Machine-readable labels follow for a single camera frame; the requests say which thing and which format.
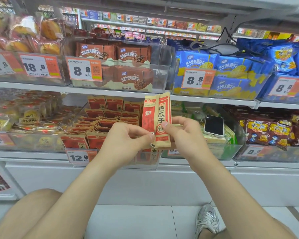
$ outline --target hand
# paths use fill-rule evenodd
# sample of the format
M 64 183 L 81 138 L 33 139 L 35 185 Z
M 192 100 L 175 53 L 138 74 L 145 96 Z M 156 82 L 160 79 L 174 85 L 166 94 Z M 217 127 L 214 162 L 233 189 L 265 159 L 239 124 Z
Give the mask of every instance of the hand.
M 110 129 L 98 155 L 92 160 L 105 162 L 115 171 L 128 164 L 138 151 L 148 148 L 154 135 L 140 126 L 117 122 Z
M 172 123 L 183 125 L 183 128 L 163 122 L 163 129 L 174 138 L 176 148 L 189 163 L 198 156 L 204 157 L 203 155 L 211 153 L 197 121 L 185 117 L 172 117 Z

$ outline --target black phone screen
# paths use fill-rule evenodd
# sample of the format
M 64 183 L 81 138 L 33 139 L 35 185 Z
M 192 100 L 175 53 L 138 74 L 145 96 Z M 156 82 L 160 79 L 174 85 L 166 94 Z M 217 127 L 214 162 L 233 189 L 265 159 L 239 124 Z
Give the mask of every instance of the black phone screen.
M 222 117 L 207 115 L 205 121 L 205 132 L 224 135 L 224 121 Z

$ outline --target tile floor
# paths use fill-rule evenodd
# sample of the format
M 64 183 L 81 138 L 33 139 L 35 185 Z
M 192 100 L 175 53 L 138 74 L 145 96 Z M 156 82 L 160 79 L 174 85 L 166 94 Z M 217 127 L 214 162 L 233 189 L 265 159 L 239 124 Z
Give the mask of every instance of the tile floor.
M 13 202 L 0 202 L 0 219 Z M 195 233 L 195 206 L 97 205 L 86 239 L 191 239 Z M 286 207 L 265 207 L 299 238 L 299 222 Z M 225 224 L 219 215 L 220 228 Z

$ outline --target person's right hand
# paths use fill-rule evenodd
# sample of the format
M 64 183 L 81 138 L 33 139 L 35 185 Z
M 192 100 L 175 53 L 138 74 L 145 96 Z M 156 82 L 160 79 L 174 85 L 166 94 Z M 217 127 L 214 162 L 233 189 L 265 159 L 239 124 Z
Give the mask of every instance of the person's right hand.
M 163 129 L 174 138 L 177 150 L 189 163 L 198 157 L 204 157 L 202 155 L 209 155 L 210 150 L 197 121 L 185 117 L 172 117 L 172 123 L 183 125 L 183 129 L 168 122 L 162 123 Z

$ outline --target forearm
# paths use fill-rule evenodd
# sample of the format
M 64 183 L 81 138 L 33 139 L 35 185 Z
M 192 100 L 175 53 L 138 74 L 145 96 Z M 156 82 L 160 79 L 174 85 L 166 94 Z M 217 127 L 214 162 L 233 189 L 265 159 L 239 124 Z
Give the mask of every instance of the forearm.
M 96 157 L 24 237 L 81 239 L 100 194 L 114 174 Z
M 247 192 L 209 151 L 196 159 L 194 171 L 202 179 L 232 238 L 294 238 Z

